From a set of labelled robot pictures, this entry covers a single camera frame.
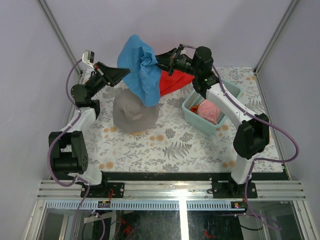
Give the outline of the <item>red cloth hat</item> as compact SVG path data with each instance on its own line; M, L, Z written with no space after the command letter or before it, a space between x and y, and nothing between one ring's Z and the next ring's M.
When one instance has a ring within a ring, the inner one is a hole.
M194 76L179 70L174 70L172 75L169 75L168 72L162 70L159 81L160 96L165 96L185 87L192 83L193 79Z

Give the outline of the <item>blue bucket hat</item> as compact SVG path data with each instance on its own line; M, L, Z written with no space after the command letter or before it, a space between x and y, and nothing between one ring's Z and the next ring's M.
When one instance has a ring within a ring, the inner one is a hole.
M161 97L162 70L157 63L153 48L136 34L129 37L117 58L118 68L130 69L124 83L147 107L158 104Z

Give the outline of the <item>grey bucket hat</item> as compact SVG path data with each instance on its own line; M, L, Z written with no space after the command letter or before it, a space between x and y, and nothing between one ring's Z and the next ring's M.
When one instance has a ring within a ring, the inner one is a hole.
M123 89L113 101L113 124L128 134L145 132L156 124L159 112L158 103L145 106L131 90Z

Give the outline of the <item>teal plastic bin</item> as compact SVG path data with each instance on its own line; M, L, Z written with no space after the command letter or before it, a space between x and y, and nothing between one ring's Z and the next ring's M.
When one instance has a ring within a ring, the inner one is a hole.
M222 82L226 91L229 91L238 100L241 98L243 89L240 86L228 80L223 80ZM202 103L204 100L205 99L200 94L193 90L182 103L181 109L184 113L184 120L188 124L191 124L193 127L197 128L198 130L201 130L202 132L210 136L216 132L217 128L221 127L224 124L227 117L224 113L221 113L218 118L218 124L213 124L207 121L206 119L200 117L196 113L190 111L191 107L194 107Z

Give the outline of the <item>wooden hat stand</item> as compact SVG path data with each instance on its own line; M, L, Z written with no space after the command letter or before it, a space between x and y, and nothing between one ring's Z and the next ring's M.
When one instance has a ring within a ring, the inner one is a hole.
M138 132L131 132L130 134L133 135L133 136L139 136L139 135L143 135L147 131L148 130L143 130L143 131L138 131Z

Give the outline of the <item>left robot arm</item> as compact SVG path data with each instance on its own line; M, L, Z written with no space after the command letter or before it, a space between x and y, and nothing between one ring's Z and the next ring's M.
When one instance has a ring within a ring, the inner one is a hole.
M66 89L66 95L77 114L60 131L49 134L47 165L52 179L62 187L81 183L91 198L112 198L114 190L100 170L89 168L89 157L83 132L98 118L100 101L93 97L104 87L114 87L130 73L128 68L93 64L94 73L87 82Z

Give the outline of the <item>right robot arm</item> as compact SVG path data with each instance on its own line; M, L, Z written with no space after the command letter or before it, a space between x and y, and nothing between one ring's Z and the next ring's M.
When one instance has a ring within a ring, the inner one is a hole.
M269 118L264 113L257 114L249 110L225 89L208 47L195 48L193 57L183 54L184 48L186 46L181 44L156 55L157 66L170 76L176 70L193 76L194 90L215 104L236 128L233 140L233 148L237 153L235 167L227 182L212 183L213 197L256 198L256 186L251 181L254 157L270 143Z

